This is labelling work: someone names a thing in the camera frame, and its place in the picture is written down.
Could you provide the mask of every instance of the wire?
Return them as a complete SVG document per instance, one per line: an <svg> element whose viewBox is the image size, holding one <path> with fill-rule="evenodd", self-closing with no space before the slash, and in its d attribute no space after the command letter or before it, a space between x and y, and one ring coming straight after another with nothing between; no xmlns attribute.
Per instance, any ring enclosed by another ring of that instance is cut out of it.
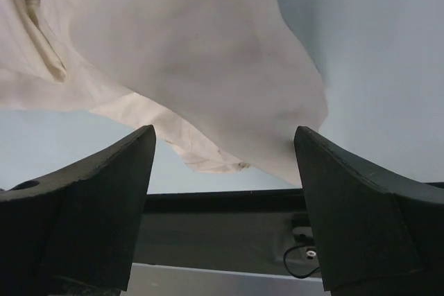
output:
<svg viewBox="0 0 444 296"><path fill-rule="evenodd" d="M287 251L285 251L285 253L284 253L284 266L285 266L285 269L287 270L287 272L288 272L292 277L295 277L296 279L306 279L306 278L308 278L308 277L311 277L313 274L316 274L317 272L320 272L320 271L321 271L321 268L320 268L320 267L315 268L315 269L312 270L310 273L305 274L305 275L296 275L296 274L292 273L292 271L290 271L290 269L289 269L289 267L288 267L288 265L287 265L287 257L288 257L288 255L289 255L290 253L292 253L294 250L298 250L298 249L300 249L300 248L302 248L302 247L306 247L306 246L307 246L306 244L304 244L304 245L293 246L293 247L290 247L290 248L289 248Z"/></svg>

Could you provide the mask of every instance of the white fabric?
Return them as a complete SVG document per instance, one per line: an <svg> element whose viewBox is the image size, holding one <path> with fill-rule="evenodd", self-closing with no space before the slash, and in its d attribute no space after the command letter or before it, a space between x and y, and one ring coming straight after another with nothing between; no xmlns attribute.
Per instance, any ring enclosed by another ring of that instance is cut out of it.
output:
<svg viewBox="0 0 444 296"><path fill-rule="evenodd" d="M327 114L276 0L1 0L0 107L153 123L197 171L300 185L298 125Z"/></svg>

